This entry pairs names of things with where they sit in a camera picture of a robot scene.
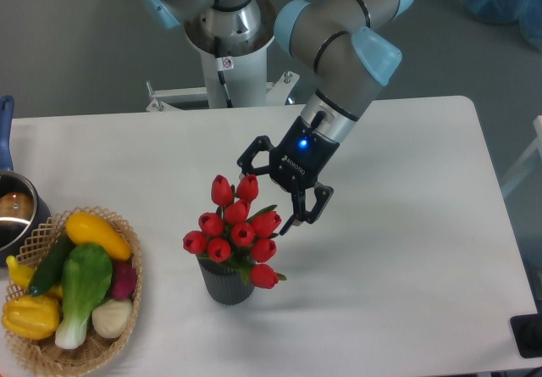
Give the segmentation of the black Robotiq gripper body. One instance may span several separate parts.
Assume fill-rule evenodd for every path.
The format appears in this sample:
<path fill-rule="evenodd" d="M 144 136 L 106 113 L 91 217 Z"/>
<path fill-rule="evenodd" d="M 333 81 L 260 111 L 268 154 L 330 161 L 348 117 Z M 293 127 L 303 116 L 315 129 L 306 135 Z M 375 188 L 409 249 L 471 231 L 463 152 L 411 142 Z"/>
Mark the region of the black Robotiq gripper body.
<path fill-rule="evenodd" d="M 293 192 L 294 178 L 302 191 L 313 187 L 339 148 L 338 142 L 325 139 L 317 131 L 323 122 L 324 115 L 316 115 L 310 123 L 298 116 L 279 145 L 269 152 L 269 176 L 285 191 Z"/>

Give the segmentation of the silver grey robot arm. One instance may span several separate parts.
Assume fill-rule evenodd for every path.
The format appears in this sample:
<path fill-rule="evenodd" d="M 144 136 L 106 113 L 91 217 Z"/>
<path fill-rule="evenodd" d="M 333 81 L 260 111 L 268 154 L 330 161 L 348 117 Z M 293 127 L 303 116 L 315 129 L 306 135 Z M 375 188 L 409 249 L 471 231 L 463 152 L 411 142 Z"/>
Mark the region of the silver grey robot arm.
<path fill-rule="evenodd" d="M 319 78 L 281 142 L 259 136 L 237 162 L 244 175 L 267 175 L 290 194 L 288 225 L 315 222 L 333 193 L 318 175 L 401 62 L 377 29 L 413 0 L 294 0 L 280 11 L 268 0 L 141 2 L 162 27 L 182 27 L 200 53 L 210 108 L 265 104 L 272 43 Z"/>

